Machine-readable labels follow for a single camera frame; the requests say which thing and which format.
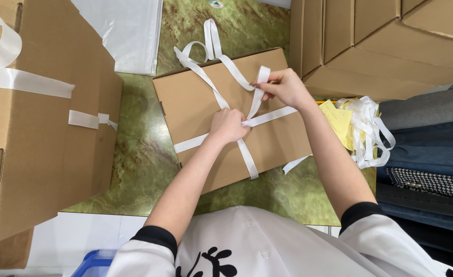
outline person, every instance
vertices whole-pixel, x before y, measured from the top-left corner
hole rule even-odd
[[[303,118],[324,190],[341,222],[339,238],[250,206],[192,217],[223,147],[250,131],[227,108],[175,176],[144,227],[116,253],[114,276],[444,276],[421,247],[377,205],[365,178],[290,68],[253,84]]]

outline stacked cardboard boxes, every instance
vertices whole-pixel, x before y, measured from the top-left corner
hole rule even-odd
[[[0,0],[0,17],[22,39],[8,68],[75,85],[71,98],[0,88],[0,245],[10,257],[26,248],[8,245],[29,249],[33,226],[109,189],[117,132],[69,125],[69,110],[117,123],[122,79],[70,0]],[[26,264],[4,254],[0,268]]]
[[[453,18],[451,3],[293,0],[290,67],[326,97],[406,99],[453,83],[453,20],[436,21]]]

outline clear plastic bag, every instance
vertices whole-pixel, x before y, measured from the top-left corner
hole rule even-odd
[[[156,75],[163,0],[71,0],[103,39],[115,71]]]

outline marble surface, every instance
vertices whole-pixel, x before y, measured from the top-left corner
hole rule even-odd
[[[223,53],[233,57],[283,47],[288,59],[290,10],[253,0],[225,1],[223,8],[209,1],[164,0],[157,74],[181,68],[173,47],[204,41],[203,23],[216,21]],[[202,47],[191,58],[204,59]],[[179,171],[176,154],[156,98],[151,77],[120,74],[124,79],[119,132],[110,191],[64,211],[147,216]],[[375,168],[362,170],[375,192]],[[290,173],[281,167],[206,193],[196,214],[233,205],[251,205],[290,216],[303,224],[339,226],[322,188],[312,157]]]

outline round green sticker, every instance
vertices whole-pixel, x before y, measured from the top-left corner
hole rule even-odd
[[[209,1],[209,4],[211,5],[211,7],[213,8],[223,8],[223,3],[221,1],[218,1],[218,0],[211,0]]]

